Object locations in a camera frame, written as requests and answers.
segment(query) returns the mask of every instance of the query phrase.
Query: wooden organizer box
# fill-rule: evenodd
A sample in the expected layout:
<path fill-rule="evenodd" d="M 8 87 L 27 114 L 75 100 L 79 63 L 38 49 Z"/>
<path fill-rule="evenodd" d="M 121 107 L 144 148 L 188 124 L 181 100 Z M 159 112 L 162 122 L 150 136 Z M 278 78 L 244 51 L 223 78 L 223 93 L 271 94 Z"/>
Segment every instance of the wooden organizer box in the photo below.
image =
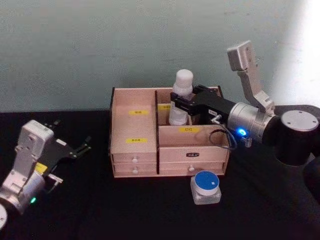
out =
<path fill-rule="evenodd" d="M 220 88 L 213 87 L 218 95 Z M 193 176 L 226 172 L 230 151 L 209 141 L 218 125 L 169 125 L 172 88 L 114 88 L 110 112 L 110 158 L 115 178 Z M 229 146 L 216 132 L 217 145 Z"/>

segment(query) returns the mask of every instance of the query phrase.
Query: black table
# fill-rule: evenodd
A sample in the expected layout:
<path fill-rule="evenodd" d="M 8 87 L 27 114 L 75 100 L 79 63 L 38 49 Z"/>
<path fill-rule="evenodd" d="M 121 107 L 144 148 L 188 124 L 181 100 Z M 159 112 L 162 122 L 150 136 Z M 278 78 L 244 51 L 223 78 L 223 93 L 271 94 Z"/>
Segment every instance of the black table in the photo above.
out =
<path fill-rule="evenodd" d="M 291 107 L 278 107 L 278 111 Z M 316 237 L 320 206 L 302 178 L 302 167 L 285 166 L 272 149 L 253 143 L 230 155 L 220 178 L 221 201 L 195 205 L 190 177 L 114 179 L 108 157 L 107 110 L 1 113 L 0 180 L 15 159 L 21 126 L 31 119 L 61 124 L 60 138 L 76 148 L 89 135 L 92 150 L 55 174 L 63 184 L 40 194 L 23 216 L 8 226 L 6 239 L 110 239 L 223 236 L 253 239 Z"/>

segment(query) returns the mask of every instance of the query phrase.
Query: yellow label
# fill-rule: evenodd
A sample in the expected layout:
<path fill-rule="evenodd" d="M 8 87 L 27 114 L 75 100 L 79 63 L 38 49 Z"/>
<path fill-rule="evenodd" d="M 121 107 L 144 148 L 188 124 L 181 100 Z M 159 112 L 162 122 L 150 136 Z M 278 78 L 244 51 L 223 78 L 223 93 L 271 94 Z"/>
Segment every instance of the yellow label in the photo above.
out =
<path fill-rule="evenodd" d="M 199 131 L 199 127 L 179 127 L 180 133 L 197 133 Z"/>
<path fill-rule="evenodd" d="M 148 110 L 132 110 L 129 111 L 129 115 L 148 115 L 149 111 Z"/>
<path fill-rule="evenodd" d="M 43 174 L 47 170 L 47 168 L 48 167 L 46 165 L 43 165 L 40 162 L 37 162 L 35 165 L 35 170 L 40 174 Z"/>
<path fill-rule="evenodd" d="M 158 105 L 158 110 L 168 110 L 171 108 L 171 104 L 162 104 L 162 105 Z"/>
<path fill-rule="evenodd" d="M 148 142 L 147 138 L 127 138 L 125 143 L 127 144 L 145 144 Z"/>

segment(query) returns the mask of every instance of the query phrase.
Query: green led light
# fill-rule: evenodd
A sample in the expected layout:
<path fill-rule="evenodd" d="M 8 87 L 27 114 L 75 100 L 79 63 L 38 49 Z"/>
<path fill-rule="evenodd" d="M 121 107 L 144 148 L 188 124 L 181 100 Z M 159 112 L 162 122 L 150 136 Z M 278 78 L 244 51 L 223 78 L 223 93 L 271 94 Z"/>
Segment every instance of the green led light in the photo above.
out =
<path fill-rule="evenodd" d="M 33 197 L 33 198 L 31 199 L 30 203 L 33 204 L 33 203 L 35 203 L 36 200 L 37 200 L 36 197 Z"/>

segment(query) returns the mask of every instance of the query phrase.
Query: blue lid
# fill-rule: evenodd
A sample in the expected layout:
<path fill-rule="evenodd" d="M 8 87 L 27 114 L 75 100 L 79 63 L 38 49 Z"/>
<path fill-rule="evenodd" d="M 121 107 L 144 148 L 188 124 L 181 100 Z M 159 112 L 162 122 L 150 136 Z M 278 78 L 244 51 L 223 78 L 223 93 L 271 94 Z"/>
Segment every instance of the blue lid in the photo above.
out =
<path fill-rule="evenodd" d="M 195 175 L 195 184 L 203 190 L 213 190 L 219 186 L 219 178 L 211 171 L 200 171 Z"/>

